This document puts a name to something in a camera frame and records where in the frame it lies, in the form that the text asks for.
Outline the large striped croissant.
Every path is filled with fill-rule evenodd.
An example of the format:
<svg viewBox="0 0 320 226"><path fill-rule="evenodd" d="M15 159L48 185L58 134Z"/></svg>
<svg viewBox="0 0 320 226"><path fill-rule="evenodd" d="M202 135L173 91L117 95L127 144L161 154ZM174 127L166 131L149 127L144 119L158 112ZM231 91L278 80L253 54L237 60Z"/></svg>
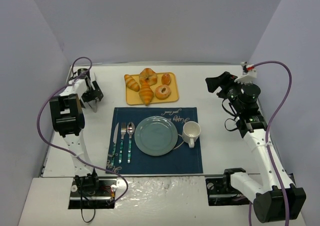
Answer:
<svg viewBox="0 0 320 226"><path fill-rule="evenodd" d="M138 92L139 97L144 105L148 106L154 98L154 92L147 82L143 82Z"/></svg>

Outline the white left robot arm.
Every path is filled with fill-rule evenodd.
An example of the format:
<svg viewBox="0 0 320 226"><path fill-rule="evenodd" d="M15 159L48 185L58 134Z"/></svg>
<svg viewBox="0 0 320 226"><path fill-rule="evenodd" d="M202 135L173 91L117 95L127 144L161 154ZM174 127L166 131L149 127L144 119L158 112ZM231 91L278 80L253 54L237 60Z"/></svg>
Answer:
<svg viewBox="0 0 320 226"><path fill-rule="evenodd" d="M69 83L63 92L49 100L53 129L64 139L71 154L76 185L96 187L99 180L91 166L83 135L83 106L86 103L96 112L96 103L101 101L104 95L97 82L91 81L87 76L73 79Z"/></svg>

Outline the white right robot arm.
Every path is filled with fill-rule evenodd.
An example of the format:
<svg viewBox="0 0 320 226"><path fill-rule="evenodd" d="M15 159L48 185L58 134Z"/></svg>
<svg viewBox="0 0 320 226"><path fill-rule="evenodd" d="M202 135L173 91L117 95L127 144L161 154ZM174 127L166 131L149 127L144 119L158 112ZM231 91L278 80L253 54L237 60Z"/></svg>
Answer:
<svg viewBox="0 0 320 226"><path fill-rule="evenodd" d="M268 139L268 124L257 103L261 89L252 82L239 82L237 76L227 71L207 77L205 82L210 93L220 88L216 95L228 101L234 110L231 116L236 130L249 146L262 180L256 182L243 168L229 168L223 174L225 189L241 192L252 203L261 223L284 221L288 225L299 216L306 193L290 179Z"/></svg>

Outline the twisted bagel bread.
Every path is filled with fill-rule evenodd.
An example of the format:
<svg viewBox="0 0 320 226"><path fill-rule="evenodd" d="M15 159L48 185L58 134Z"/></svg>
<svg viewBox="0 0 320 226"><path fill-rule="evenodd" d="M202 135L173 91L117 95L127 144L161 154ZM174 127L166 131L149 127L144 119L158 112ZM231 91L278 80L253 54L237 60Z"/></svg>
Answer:
<svg viewBox="0 0 320 226"><path fill-rule="evenodd" d="M145 68L139 74L139 82L141 85L147 83L149 86L152 86L158 82L158 76L151 68Z"/></svg>

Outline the small striped croissant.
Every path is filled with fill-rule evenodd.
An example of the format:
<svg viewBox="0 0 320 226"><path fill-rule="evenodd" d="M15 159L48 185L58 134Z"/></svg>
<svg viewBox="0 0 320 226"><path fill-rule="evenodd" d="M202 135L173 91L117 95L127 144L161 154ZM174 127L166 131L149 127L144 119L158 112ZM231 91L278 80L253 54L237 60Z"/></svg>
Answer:
<svg viewBox="0 0 320 226"><path fill-rule="evenodd" d="M125 85L127 88L129 88L130 90L133 90L135 92L139 92L140 91L140 86L137 83L137 81L129 74L125 74L124 75L124 81L125 81Z"/></svg>

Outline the white ceramic cup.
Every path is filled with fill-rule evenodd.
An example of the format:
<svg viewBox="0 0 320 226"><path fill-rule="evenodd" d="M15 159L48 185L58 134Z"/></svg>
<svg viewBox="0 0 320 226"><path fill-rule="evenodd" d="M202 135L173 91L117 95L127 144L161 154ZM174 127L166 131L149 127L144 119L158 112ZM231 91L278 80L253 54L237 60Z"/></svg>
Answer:
<svg viewBox="0 0 320 226"><path fill-rule="evenodd" d="M201 127L195 121L188 121L183 125L182 140L188 144L189 148L193 149L195 143L201 134Z"/></svg>

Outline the yellow plastic tray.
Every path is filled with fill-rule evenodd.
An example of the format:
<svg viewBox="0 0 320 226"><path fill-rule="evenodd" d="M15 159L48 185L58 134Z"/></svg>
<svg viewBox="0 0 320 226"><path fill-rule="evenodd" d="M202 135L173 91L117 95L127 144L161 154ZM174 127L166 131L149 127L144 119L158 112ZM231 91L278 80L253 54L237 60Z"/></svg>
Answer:
<svg viewBox="0 0 320 226"><path fill-rule="evenodd" d="M162 75L165 74L164 72L158 72L157 75L157 83L154 85L151 85L151 90L155 93L155 90L158 86L162 84ZM173 103L176 102L179 99L179 90L176 80L176 75L172 72L168 72L170 75L170 84L168 87L171 90L171 94L166 99L158 99L156 96L153 97L150 104L160 104L160 103ZM143 102L139 96L139 93L129 89L127 86L125 87L125 101L130 106L137 106L137 105L143 105Z"/></svg>

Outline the orange cream sandwich bun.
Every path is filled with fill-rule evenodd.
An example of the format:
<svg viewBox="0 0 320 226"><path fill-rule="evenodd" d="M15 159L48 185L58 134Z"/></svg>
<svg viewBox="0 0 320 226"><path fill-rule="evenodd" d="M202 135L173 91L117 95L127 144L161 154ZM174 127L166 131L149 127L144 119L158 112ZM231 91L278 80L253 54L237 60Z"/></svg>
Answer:
<svg viewBox="0 0 320 226"><path fill-rule="evenodd" d="M168 86L171 83L171 75L169 73L164 73L161 77L161 83Z"/></svg>

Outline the dark blue cloth placemat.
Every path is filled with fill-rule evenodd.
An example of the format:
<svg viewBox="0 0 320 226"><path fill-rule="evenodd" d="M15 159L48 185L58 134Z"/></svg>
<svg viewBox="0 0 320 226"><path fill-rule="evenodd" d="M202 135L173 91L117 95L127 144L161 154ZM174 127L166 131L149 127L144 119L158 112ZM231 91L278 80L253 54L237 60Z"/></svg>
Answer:
<svg viewBox="0 0 320 226"><path fill-rule="evenodd" d="M135 143L135 131L138 124L152 116L160 116L170 120L178 132L178 140L172 151L162 156L150 156L141 152ZM114 136L116 124L118 126L114 165L111 166L113 151L113 138L109 140L109 149L105 168L122 175L192 175L202 174L201 141L196 140L194 148L189 148L182 139L183 126L189 121L198 121L196 107L171 107L171 108L147 108L147 107L116 107L113 111L110 135ZM118 163L121 124L129 122L135 125L132 135L131 162L127 163L129 135L126 132L123 142L122 163Z"/></svg>

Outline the blue-green ceramic plate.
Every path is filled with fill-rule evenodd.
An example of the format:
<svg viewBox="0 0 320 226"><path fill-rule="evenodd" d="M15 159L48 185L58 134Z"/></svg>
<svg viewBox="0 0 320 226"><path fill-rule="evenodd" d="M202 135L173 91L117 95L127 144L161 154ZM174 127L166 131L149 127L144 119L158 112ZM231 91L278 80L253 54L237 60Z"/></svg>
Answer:
<svg viewBox="0 0 320 226"><path fill-rule="evenodd" d="M137 125L134 140L141 152L159 157L174 149L178 141L178 131L169 119L162 116L150 116Z"/></svg>

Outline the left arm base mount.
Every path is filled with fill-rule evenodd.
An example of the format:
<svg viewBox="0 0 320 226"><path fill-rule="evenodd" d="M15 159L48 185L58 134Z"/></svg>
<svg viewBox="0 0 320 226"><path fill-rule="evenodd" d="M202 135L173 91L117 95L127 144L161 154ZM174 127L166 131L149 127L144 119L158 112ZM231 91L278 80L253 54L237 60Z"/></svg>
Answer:
<svg viewBox="0 0 320 226"><path fill-rule="evenodd" d="M68 209L113 209L116 191L117 180L115 178L99 178L95 185L89 185L87 179L81 185L79 178L73 178Z"/></svg>

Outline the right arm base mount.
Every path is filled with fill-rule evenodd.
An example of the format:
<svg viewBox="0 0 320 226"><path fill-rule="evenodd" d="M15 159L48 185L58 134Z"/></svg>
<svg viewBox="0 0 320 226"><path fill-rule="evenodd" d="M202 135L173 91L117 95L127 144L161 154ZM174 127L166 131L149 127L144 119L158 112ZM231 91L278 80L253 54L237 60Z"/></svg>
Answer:
<svg viewBox="0 0 320 226"><path fill-rule="evenodd" d="M231 186L231 174L245 172L243 168L229 168L225 169L223 174L205 177L208 205L210 207L249 205L250 201Z"/></svg>

